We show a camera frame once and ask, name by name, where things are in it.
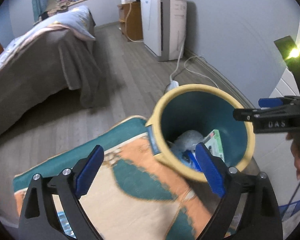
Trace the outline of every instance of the wooden floor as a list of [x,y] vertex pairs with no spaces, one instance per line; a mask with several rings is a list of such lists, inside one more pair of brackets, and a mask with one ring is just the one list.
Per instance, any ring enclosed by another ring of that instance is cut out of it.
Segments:
[[[78,91],[63,90],[30,109],[0,136],[0,209],[14,223],[18,223],[18,216],[11,182],[16,174],[97,137],[130,115],[148,118],[176,67],[176,60],[157,62],[143,43],[127,42],[117,25],[95,29],[95,34],[95,56],[104,70],[99,104],[84,109]],[[189,66],[202,73],[199,66]],[[183,64],[180,68],[176,77],[180,85],[213,85],[182,71]]]

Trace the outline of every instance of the power strip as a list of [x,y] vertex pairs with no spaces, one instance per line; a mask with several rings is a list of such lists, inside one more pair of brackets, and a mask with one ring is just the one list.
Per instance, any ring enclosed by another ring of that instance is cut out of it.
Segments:
[[170,82],[170,84],[168,85],[168,87],[167,87],[167,91],[170,91],[170,90],[172,90],[174,88],[177,88],[178,86],[179,86],[179,83],[177,81],[175,81],[175,80],[172,80]]

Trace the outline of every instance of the trash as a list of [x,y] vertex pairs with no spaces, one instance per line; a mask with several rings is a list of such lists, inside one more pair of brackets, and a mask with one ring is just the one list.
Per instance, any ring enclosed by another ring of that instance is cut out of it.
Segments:
[[214,156],[220,157],[223,162],[224,154],[222,149],[219,130],[212,130],[207,137],[195,130],[188,130],[181,134],[173,143],[168,141],[172,153],[187,167],[201,171],[200,165],[195,158],[195,147],[203,142]]
[[225,162],[219,130],[212,130],[212,132],[204,138],[203,143],[213,156],[220,157],[223,162]]

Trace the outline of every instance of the waste bin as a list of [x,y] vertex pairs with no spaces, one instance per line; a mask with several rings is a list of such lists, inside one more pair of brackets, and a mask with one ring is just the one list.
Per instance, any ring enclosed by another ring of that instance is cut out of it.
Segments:
[[206,182],[202,172],[176,158],[167,141],[174,142],[187,130],[207,136],[218,129],[226,165],[242,171],[252,158],[255,135],[250,122],[233,118],[234,108],[243,107],[231,95],[211,86],[190,84],[169,91],[160,98],[146,123],[154,157],[189,179]]

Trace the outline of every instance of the yellow light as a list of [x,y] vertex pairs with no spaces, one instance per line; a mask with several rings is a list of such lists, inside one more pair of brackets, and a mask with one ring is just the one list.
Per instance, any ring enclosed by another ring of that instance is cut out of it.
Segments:
[[288,59],[292,57],[299,57],[299,55],[300,55],[300,51],[298,49],[293,49],[290,52]]

